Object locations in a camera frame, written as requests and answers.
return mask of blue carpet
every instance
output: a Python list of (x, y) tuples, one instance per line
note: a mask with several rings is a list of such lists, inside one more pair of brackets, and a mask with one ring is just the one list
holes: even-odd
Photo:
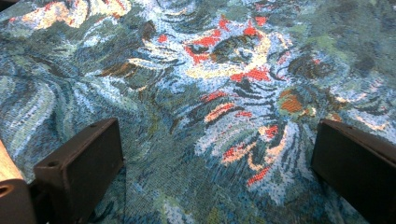
[(310, 159), (320, 119), (396, 144), (396, 3), (21, 1), (0, 12), (0, 138), (26, 180), (120, 121), (103, 223), (365, 223)]

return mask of patterned carpet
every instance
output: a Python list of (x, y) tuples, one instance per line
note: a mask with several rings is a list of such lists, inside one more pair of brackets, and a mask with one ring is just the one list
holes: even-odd
[(102, 223), (365, 223), (310, 169), (319, 119), (396, 144), (394, 0), (21, 1), (0, 12), (0, 138), (26, 180), (120, 121)]

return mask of swirling pattern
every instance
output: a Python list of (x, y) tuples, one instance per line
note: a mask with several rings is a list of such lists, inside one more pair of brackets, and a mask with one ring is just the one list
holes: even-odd
[(385, 0), (20, 2), (0, 13), (0, 137), (32, 180), (119, 118), (125, 170), (91, 222), (364, 222), (309, 162), (321, 118), (396, 144), (393, 21)]

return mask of carpet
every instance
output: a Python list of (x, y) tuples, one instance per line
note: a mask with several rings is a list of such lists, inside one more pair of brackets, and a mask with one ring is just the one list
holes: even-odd
[(0, 138), (25, 179), (116, 117), (98, 223), (365, 223), (310, 168), (320, 119), (396, 144), (393, 0), (20, 1)]

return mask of black plastic object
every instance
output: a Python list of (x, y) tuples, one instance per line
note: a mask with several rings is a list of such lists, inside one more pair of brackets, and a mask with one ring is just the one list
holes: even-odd
[(396, 146), (322, 119), (313, 170), (371, 223), (396, 223)]
[(35, 224), (35, 212), (24, 180), (0, 182), (0, 223)]
[(51, 223), (86, 223), (122, 167), (117, 119), (96, 122), (35, 167), (39, 189), (49, 194)]

